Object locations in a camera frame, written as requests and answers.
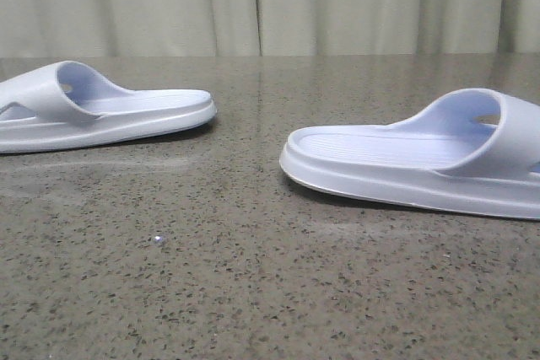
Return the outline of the beige curtain backdrop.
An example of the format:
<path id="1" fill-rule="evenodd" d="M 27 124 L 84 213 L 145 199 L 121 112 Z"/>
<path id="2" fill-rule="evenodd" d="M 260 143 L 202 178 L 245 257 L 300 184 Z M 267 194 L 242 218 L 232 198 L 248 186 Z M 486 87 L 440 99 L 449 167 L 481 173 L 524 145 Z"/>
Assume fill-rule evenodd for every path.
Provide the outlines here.
<path id="1" fill-rule="evenodd" d="M 1 54 L 536 52 L 539 0 L 1 0 Z"/>

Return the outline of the light blue slipper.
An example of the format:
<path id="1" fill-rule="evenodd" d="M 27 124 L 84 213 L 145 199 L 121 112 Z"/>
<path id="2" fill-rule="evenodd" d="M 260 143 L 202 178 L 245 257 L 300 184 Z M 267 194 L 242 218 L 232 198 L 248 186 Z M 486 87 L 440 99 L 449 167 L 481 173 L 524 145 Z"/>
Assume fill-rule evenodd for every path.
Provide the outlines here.
<path id="1" fill-rule="evenodd" d="M 1 152 L 86 148 L 185 131 L 211 121 L 199 89 L 124 89 L 81 62 L 63 61 L 1 84 Z"/>
<path id="2" fill-rule="evenodd" d="M 460 89 L 389 125 L 296 130 L 279 163 L 292 180 L 333 195 L 538 219 L 539 108 Z"/>

